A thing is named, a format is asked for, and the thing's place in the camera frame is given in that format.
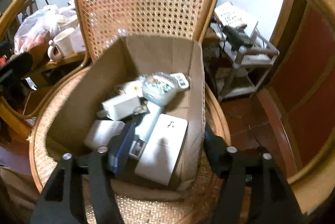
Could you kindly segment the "white square adapter box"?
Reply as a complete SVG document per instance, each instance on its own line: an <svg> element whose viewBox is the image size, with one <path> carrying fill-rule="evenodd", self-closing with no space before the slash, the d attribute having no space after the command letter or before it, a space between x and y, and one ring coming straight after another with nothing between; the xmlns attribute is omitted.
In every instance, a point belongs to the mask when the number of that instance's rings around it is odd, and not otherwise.
<svg viewBox="0 0 335 224"><path fill-rule="evenodd" d="M84 139L84 144L91 150L107 146L110 139L120 135L125 123L113 120L96 120Z"/></svg>

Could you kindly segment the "white tube device with strap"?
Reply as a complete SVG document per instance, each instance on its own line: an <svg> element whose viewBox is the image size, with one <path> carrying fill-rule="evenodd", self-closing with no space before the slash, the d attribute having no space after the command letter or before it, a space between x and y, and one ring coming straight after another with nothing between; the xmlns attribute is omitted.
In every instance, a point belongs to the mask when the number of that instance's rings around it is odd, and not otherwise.
<svg viewBox="0 0 335 224"><path fill-rule="evenodd" d="M162 107L150 101L147 102L147 109L149 112L144 115L140 124L135 128L135 138L129 151L129 157L137 161L141 158L141 155L156 125L158 117L163 110Z"/></svg>

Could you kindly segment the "white tv remote control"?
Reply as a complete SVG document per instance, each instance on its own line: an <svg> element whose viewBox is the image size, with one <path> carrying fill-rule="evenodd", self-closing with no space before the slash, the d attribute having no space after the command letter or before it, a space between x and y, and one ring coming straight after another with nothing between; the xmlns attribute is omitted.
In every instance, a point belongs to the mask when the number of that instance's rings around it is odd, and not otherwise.
<svg viewBox="0 0 335 224"><path fill-rule="evenodd" d="M183 73L172 73L170 74L178 82L180 90L187 90L190 87L188 78Z"/></svg>

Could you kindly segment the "brown cardboard box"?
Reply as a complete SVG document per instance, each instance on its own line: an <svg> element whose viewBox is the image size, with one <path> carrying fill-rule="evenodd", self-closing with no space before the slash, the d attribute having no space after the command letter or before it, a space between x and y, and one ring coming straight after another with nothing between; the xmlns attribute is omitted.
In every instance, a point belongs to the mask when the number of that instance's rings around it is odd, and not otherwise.
<svg viewBox="0 0 335 224"><path fill-rule="evenodd" d="M198 172L202 147L204 110L204 71L202 48L198 42L157 36L128 36L118 39L91 66L81 71L83 78L70 92L46 132L46 147L58 143L56 151L84 155L84 138L93 125L101 103L117 85L140 75L157 72L184 73L190 89L179 92L167 105L168 115L186 119L188 128L170 187L183 191L190 187Z"/></svg>

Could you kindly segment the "red black floor appliance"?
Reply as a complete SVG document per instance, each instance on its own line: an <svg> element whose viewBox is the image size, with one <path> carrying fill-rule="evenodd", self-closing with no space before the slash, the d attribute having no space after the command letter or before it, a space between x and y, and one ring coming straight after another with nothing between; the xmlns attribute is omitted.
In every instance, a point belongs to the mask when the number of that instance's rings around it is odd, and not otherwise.
<svg viewBox="0 0 335 224"><path fill-rule="evenodd" d="M248 155L250 157L260 157L265 152L266 152L266 149L263 146L259 146L256 148L244 150L244 155Z"/></svg>

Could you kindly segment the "grey metal shelf cart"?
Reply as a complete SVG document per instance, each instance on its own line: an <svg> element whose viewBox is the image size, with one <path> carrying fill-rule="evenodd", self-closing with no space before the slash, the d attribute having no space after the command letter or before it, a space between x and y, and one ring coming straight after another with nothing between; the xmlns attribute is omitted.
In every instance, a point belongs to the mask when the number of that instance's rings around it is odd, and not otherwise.
<svg viewBox="0 0 335 224"><path fill-rule="evenodd" d="M238 52L232 51L223 33L223 25L216 20L211 27L219 33L220 56L231 63L229 71L219 79L218 100L254 94L276 62L279 50L255 29L250 36L253 41L251 48L241 46ZM245 32L246 26L235 28Z"/></svg>

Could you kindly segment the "pink white tissue box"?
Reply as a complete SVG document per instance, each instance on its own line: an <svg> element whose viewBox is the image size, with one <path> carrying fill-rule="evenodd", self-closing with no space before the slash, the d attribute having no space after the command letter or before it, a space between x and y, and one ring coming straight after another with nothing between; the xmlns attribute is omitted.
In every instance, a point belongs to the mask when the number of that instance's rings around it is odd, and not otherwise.
<svg viewBox="0 0 335 224"><path fill-rule="evenodd" d="M86 50L84 39L79 26L77 26L74 29L74 32L72 32L70 40L74 53L78 54Z"/></svg>

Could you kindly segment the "white ceramic mug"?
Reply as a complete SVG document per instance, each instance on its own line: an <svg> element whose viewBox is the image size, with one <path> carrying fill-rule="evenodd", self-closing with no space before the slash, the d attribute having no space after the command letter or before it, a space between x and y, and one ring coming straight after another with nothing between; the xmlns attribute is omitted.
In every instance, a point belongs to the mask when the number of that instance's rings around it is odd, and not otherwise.
<svg viewBox="0 0 335 224"><path fill-rule="evenodd" d="M74 32L74 28L70 27L61 31L49 41L48 56L52 62L57 62L74 53L70 40L72 32Z"/></svg>

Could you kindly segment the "plastic bag of oranges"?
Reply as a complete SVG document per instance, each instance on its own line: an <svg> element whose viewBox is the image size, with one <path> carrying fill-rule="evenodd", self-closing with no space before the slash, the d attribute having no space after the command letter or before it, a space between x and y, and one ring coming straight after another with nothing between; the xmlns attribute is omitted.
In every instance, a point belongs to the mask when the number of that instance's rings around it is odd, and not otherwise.
<svg viewBox="0 0 335 224"><path fill-rule="evenodd" d="M30 39L37 35L49 33L53 39L60 31L61 26L69 22L76 11L71 6L58 8L57 5L46 5L28 16L18 28L14 37L14 53L21 54L28 51Z"/></svg>

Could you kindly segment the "black desk telephone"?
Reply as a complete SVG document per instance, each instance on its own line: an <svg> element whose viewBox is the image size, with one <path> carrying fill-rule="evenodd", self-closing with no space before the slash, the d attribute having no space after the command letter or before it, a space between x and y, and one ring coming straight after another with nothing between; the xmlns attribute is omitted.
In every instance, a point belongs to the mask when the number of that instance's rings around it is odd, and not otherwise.
<svg viewBox="0 0 335 224"><path fill-rule="evenodd" d="M253 46L253 41L241 29L224 26L223 33L226 35L227 41L231 44L232 51L238 52L241 46L245 48L251 48Z"/></svg>

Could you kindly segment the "white paper with writing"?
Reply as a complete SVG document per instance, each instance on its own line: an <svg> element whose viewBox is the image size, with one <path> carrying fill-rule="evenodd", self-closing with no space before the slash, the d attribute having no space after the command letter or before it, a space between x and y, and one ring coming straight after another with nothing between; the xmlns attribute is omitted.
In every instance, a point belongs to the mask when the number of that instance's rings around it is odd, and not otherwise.
<svg viewBox="0 0 335 224"><path fill-rule="evenodd" d="M223 26L247 26L247 20L243 11L229 1L214 9L214 17L218 23L221 23Z"/></svg>

